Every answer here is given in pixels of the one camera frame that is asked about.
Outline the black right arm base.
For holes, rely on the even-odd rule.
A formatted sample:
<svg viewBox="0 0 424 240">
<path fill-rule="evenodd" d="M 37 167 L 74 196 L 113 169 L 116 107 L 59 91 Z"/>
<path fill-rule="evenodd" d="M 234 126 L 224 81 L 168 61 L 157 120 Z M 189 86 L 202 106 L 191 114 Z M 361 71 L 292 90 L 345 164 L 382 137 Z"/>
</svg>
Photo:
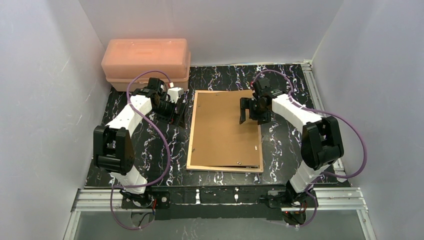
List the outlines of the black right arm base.
<svg viewBox="0 0 424 240">
<path fill-rule="evenodd" d="M 263 195 L 264 203 L 270 208 L 295 208 L 297 210 L 305 210 L 308 207 L 314 207 L 316 192 L 310 190 L 308 192 L 294 193 L 291 195 L 285 190 L 269 190 Z"/>
</svg>

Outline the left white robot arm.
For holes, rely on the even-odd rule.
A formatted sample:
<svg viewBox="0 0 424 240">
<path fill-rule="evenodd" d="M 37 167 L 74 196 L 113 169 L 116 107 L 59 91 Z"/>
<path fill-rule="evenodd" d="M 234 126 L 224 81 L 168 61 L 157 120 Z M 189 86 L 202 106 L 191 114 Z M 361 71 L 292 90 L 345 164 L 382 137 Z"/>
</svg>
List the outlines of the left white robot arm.
<svg viewBox="0 0 424 240">
<path fill-rule="evenodd" d="M 147 86 L 128 93 L 128 103 L 105 126 L 93 131 L 93 165 L 108 172 L 133 195 L 145 193 L 149 183 L 135 167 L 132 134 L 149 113 L 158 121 L 185 126 L 184 89 L 151 77 Z"/>
</svg>

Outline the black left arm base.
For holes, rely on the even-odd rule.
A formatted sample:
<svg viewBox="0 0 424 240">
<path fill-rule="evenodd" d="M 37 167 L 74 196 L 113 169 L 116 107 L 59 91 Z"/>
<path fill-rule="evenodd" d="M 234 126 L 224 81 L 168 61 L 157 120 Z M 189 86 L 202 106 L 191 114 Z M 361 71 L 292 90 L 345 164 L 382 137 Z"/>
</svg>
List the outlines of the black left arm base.
<svg viewBox="0 0 424 240">
<path fill-rule="evenodd" d="M 119 193 L 123 196 L 123 201 L 133 203 L 139 208 L 168 209 L 171 205 L 168 191 L 155 191 L 151 187 L 148 187 L 142 194 L 131 193 L 123 189 Z"/>
</svg>

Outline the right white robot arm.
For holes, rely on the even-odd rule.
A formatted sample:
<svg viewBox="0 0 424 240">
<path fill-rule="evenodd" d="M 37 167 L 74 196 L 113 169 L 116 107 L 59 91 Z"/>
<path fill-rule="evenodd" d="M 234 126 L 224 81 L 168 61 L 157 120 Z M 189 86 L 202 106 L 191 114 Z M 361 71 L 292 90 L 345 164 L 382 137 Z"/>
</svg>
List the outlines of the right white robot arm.
<svg viewBox="0 0 424 240">
<path fill-rule="evenodd" d="M 254 81 L 251 88 L 250 97 L 240 98 L 239 122 L 242 124 L 249 118 L 258 125 L 265 124 L 274 113 L 299 130 L 302 162 L 287 182 L 286 193 L 297 196 L 306 192 L 329 165 L 344 155 L 338 120 L 307 110 L 289 93 L 272 87 L 267 78 Z"/>
</svg>

